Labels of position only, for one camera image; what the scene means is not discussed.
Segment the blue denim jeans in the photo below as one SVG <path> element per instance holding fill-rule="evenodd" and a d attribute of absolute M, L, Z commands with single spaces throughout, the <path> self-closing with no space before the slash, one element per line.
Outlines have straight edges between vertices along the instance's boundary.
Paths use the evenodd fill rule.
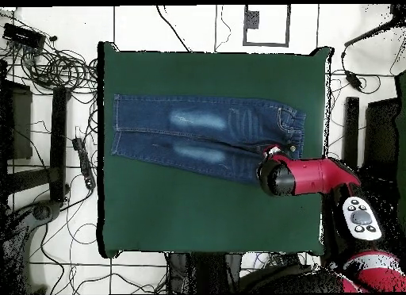
<path fill-rule="evenodd" d="M 279 144 L 303 151 L 305 114 L 256 98 L 114 96 L 112 154 L 168 167 L 258 183 L 262 152 Z"/>

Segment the jeans seam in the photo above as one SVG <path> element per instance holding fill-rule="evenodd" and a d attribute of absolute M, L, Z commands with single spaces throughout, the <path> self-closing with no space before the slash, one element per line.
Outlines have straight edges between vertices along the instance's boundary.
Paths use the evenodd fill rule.
<path fill-rule="evenodd" d="M 168 102 L 204 102 L 204 103 L 209 103 L 209 104 L 228 104 L 228 105 L 249 105 L 249 106 L 261 106 L 261 107 L 266 107 L 269 109 L 280 109 L 280 106 L 271 106 L 269 102 L 267 103 L 263 103 L 263 104 L 253 104 L 251 102 L 214 102 L 211 100 L 200 100 L 200 99 L 195 99 L 195 100 L 189 100 L 189 99 L 150 99 L 150 98 L 144 98 L 142 97 L 142 99 L 138 99 L 138 98 L 132 98 L 132 97 L 124 97 L 124 96 L 120 96 L 120 100 L 134 100 L 134 101 L 142 101 L 142 102 L 164 102 L 164 103 L 168 103 Z"/>
<path fill-rule="evenodd" d="M 152 134 L 166 134 L 169 136 L 186 136 L 186 137 L 193 137 L 196 139 L 207 139 L 211 140 L 205 136 L 196 136 L 191 133 L 184 133 L 184 132 L 173 132 L 173 131 L 163 131 L 159 129 L 149 129 L 149 128 L 137 128 L 137 127 L 119 127 L 116 129 L 119 132 L 139 132 L 139 133 L 152 133 Z"/>
<path fill-rule="evenodd" d="M 278 116 L 277 116 L 277 121 L 278 121 L 278 127 L 281 129 L 281 131 L 283 132 L 287 132 L 288 134 L 298 134 L 298 133 L 302 133 L 301 129 L 287 129 L 286 127 L 284 127 L 282 125 L 282 120 L 281 120 L 281 111 L 282 110 L 286 110 L 288 113 L 292 114 L 292 124 L 295 122 L 295 116 L 296 116 L 296 112 L 293 113 L 291 111 L 288 111 L 287 109 L 283 109 L 282 107 L 278 108 Z"/>
<path fill-rule="evenodd" d="M 142 157 L 142 156 L 137 157 L 136 155 L 130 155 L 130 154 L 127 154 L 127 153 L 121 152 L 121 151 L 116 151 L 115 155 L 125 156 L 125 157 L 128 157 L 128 158 L 130 158 L 130 159 L 141 159 L 141 160 L 144 160 L 144 161 L 151 161 L 151 162 L 155 162 L 155 163 L 169 164 L 169 165 L 171 165 L 171 166 L 186 168 L 186 169 L 189 169 L 189 170 L 192 170 L 192 171 L 198 171 L 198 172 L 200 172 L 200 173 L 217 173 L 217 172 L 218 172 L 218 170 L 199 169 L 199 168 L 188 167 L 188 166 L 186 166 L 186 165 L 179 164 L 179 163 L 165 162 L 164 160 L 161 160 L 161 159 L 151 159 L 151 158 L 146 158 L 146 157 Z M 236 176 L 235 176 L 234 174 L 232 174 L 232 173 L 225 173 L 225 174 L 223 174 L 223 173 L 218 173 L 218 175 L 220 175 L 220 176 L 232 177 L 232 178 L 235 178 L 235 177 L 236 177 Z M 247 182 L 250 182 L 250 181 L 251 181 L 250 179 L 247 179 L 247 178 L 239 178 L 239 179 L 240 179 L 240 180 L 243 180 L 243 181 L 247 181 Z"/>
<path fill-rule="evenodd" d="M 121 132 L 116 132 L 115 134 L 117 136 L 117 143 L 116 143 L 116 147 L 114 148 L 114 154 L 118 153 L 118 145 L 120 144 L 120 140 L 121 140 Z"/>
<path fill-rule="evenodd" d="M 119 105 L 119 101 L 116 100 L 116 130 L 118 130 L 118 105 Z"/>

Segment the white controller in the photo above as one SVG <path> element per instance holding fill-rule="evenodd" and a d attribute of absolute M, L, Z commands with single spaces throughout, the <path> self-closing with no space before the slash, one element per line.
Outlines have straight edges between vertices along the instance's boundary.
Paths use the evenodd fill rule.
<path fill-rule="evenodd" d="M 371 241 L 382 237 L 372 209 L 361 198 L 347 198 L 343 205 L 343 212 L 347 227 L 354 238 Z"/>

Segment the green table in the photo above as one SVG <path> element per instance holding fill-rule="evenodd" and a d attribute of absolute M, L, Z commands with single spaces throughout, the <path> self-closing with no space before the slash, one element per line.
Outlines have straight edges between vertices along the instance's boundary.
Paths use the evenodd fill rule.
<path fill-rule="evenodd" d="M 108 256 L 121 250 L 322 254 L 318 194 L 273 198 L 259 186 L 113 156 L 110 149 L 114 94 L 192 94 L 268 98 L 302 109 L 304 157 L 320 157 L 331 54 L 330 48 L 312 56 L 119 52 L 100 44 L 105 127 L 100 250 Z"/>

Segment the metal stand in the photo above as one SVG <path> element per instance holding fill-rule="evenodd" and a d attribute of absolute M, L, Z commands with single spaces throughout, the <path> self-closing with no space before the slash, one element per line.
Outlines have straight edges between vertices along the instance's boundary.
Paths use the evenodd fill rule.
<path fill-rule="evenodd" d="M 44 169 L 7 174 L 7 159 L 13 152 L 13 98 L 10 82 L 6 80 L 7 63 L 0 60 L 0 292 L 30 294 L 28 280 L 29 245 L 33 232 L 59 215 L 68 191 L 65 186 L 66 116 L 70 97 L 65 87 L 53 90 L 51 166 Z M 49 183 L 50 200 L 37 202 L 16 211 L 7 209 L 12 193 Z"/>
<path fill-rule="evenodd" d="M 367 33 L 363 33 L 362 35 L 349 40 L 348 42 L 344 43 L 345 47 L 349 47 L 350 45 L 359 42 L 360 40 L 364 40 L 366 38 L 370 38 L 372 36 L 378 35 L 383 33 L 387 30 L 392 28 L 400 28 L 406 27 L 406 5 L 390 5 L 390 13 L 393 15 L 391 21 L 384 23 Z"/>

